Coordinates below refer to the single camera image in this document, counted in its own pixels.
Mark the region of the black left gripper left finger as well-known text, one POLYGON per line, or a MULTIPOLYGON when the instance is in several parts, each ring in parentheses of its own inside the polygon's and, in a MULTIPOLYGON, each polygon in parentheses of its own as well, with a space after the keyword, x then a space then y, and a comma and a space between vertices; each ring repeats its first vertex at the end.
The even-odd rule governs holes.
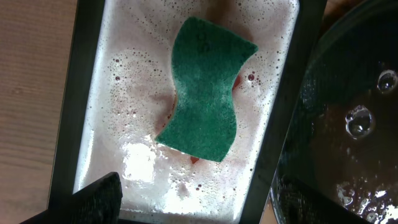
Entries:
POLYGON ((117 224, 122 197, 119 174, 110 172, 73 194, 66 204, 21 224, 117 224))

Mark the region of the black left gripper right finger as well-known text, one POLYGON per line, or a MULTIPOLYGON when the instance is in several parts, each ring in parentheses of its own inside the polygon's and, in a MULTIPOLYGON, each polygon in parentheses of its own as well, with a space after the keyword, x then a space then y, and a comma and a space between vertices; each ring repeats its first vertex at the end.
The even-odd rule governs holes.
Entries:
POLYGON ((370 224, 286 175, 275 178, 275 218, 282 224, 370 224))

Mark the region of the green scouring sponge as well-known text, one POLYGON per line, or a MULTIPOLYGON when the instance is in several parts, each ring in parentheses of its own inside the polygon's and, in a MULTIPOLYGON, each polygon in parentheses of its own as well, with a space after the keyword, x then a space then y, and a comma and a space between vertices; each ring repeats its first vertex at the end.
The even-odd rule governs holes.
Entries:
POLYGON ((156 141, 199 159, 221 162, 237 131, 232 90, 257 45, 212 22, 189 17, 171 55, 177 101, 156 141))

